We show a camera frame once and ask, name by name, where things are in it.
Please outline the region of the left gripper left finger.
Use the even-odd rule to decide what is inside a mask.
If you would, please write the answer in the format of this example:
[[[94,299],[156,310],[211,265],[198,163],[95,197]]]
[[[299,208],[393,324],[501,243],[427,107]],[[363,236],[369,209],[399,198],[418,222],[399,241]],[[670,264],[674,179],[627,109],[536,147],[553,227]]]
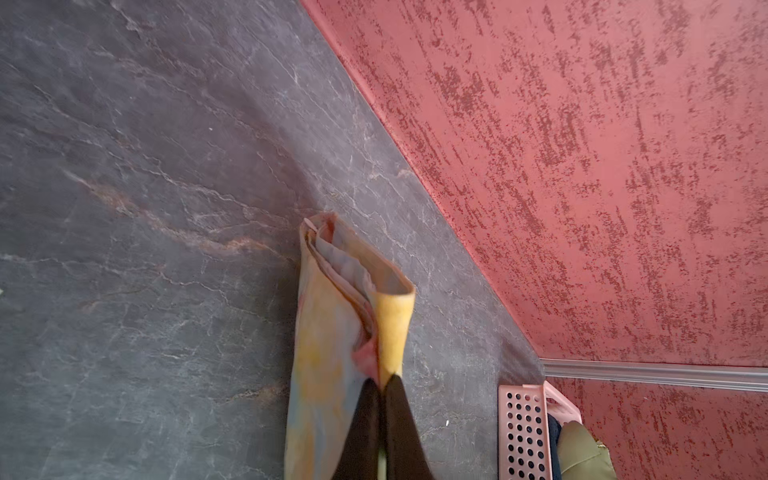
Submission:
[[[362,386],[333,480],[376,480],[379,469],[381,397],[372,379]]]

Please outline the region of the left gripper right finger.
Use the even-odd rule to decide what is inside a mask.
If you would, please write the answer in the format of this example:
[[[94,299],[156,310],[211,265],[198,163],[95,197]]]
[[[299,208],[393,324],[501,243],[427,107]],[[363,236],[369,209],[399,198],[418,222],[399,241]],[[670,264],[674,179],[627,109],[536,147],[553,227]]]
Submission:
[[[383,428],[388,480],[427,480],[429,468],[402,378],[393,375],[383,393]]]

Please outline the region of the floral pastel skirt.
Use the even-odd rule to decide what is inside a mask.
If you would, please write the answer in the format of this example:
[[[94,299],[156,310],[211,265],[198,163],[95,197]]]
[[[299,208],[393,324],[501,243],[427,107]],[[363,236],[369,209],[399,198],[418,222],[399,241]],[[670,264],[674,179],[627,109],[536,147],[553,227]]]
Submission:
[[[303,220],[284,476],[335,473],[366,386],[402,373],[413,283],[333,212]]]

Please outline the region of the olive green skirt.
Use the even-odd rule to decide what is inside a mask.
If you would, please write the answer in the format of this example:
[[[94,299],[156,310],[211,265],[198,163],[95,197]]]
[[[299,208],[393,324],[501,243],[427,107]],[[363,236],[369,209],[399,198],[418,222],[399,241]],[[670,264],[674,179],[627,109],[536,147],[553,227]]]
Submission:
[[[557,454],[563,480],[617,480],[610,451],[585,426],[566,423],[560,432]]]

